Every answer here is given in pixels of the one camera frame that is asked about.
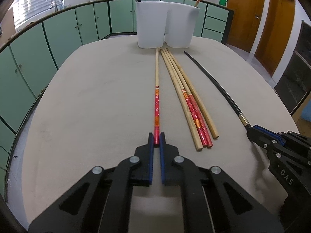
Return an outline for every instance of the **silver screw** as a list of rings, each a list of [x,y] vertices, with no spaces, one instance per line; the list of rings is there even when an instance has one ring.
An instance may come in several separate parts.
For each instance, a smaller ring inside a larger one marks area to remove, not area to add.
[[[95,167],[92,169],[92,172],[93,172],[94,174],[100,174],[102,171],[103,171],[103,169],[102,169],[100,166],[95,166]]]
[[[176,157],[174,158],[174,161],[175,161],[176,163],[182,163],[184,160],[185,160],[185,159],[183,158],[183,156],[176,156]]]
[[[214,173],[214,174],[219,174],[221,172],[221,169],[218,166],[213,166],[211,168],[211,172]]]
[[[130,162],[131,163],[137,163],[139,161],[139,157],[137,157],[137,156],[131,156],[130,157]]]

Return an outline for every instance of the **table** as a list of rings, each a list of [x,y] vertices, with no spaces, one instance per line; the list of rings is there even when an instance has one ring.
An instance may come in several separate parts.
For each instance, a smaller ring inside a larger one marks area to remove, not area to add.
[[[196,152],[160,56],[160,129],[167,143],[197,166],[220,166],[277,213],[287,194],[267,169],[265,150],[247,139],[230,105],[183,54],[184,49],[171,51],[205,103],[220,137],[212,149]],[[223,86],[251,125],[298,132],[273,89],[231,49],[193,37],[187,52]],[[29,222],[92,167],[117,166],[147,143],[154,127],[154,74],[155,49],[140,49],[136,36],[90,43],[67,58],[40,100],[28,133],[22,193]],[[159,161],[155,149],[153,185],[134,188],[129,232],[183,232],[180,189],[161,185]]]

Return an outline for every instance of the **white plastic cup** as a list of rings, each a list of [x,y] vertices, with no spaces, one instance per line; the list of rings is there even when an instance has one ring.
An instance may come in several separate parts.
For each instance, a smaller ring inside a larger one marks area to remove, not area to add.
[[[136,2],[137,38],[140,48],[163,46],[169,3],[162,1]]]
[[[180,3],[169,3],[165,42],[172,48],[188,48],[191,43],[200,8]]]

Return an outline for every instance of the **metal faucet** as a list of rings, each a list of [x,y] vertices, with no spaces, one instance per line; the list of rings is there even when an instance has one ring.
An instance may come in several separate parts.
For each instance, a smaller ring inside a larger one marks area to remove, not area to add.
[[[57,4],[56,4],[56,0],[54,0],[54,3],[55,3],[55,12],[58,11],[57,9]],[[50,5],[50,9],[53,8],[53,0],[51,0],[51,5]]]

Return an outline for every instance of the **brown door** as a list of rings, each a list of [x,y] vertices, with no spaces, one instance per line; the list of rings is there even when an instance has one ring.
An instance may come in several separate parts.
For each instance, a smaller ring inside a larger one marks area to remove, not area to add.
[[[293,27],[294,0],[270,0],[265,27],[255,57],[270,75],[277,68]]]
[[[254,43],[265,0],[228,0],[234,10],[227,43],[250,52]]]

